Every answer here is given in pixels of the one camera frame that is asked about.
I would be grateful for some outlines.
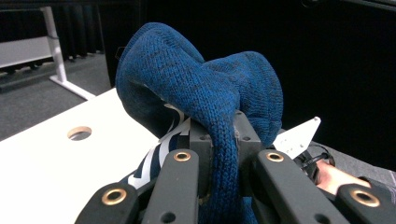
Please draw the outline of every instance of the navy and white striped cloth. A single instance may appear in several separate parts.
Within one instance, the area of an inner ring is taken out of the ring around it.
[[[171,105],[165,106],[175,109],[178,117],[173,119],[167,134],[159,140],[157,146],[148,152],[136,171],[121,180],[121,182],[127,182],[136,189],[146,185],[160,174],[166,155],[177,149],[179,137],[188,136],[190,133],[191,119],[177,108]]]

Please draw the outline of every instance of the brass screw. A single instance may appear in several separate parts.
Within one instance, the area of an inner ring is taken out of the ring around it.
[[[176,161],[188,161],[191,158],[190,153],[187,152],[178,152],[175,154],[174,159]]]
[[[350,195],[352,198],[361,204],[364,204],[369,207],[378,207],[380,202],[378,198],[376,198],[373,194],[360,190],[360,189],[353,189],[350,191]]]
[[[275,152],[270,152],[267,154],[267,159],[270,161],[282,162],[284,158],[280,154],[277,154]]]
[[[115,205],[121,203],[125,198],[125,189],[108,189],[102,196],[102,203],[105,205]]]

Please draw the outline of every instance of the blue knitted fabric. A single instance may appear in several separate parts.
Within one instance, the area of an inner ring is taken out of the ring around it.
[[[200,223],[240,223],[238,153],[233,133],[235,109],[243,111],[269,146],[281,127],[283,96],[276,73],[257,52],[205,62],[180,33],[161,23],[144,25],[122,53],[116,77],[127,113],[158,137],[166,134],[175,111],[209,132],[214,147],[210,198]]]

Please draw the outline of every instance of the table surface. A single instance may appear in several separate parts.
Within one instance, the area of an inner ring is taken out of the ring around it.
[[[70,140],[80,126],[91,136]],[[157,142],[115,89],[0,142],[0,223],[74,223],[99,188],[135,170]]]

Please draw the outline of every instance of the floor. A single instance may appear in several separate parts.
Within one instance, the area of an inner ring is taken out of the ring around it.
[[[111,89],[104,54],[65,61],[64,66],[70,82],[94,95]],[[86,101],[50,81],[52,75],[54,63],[0,76],[0,141]]]

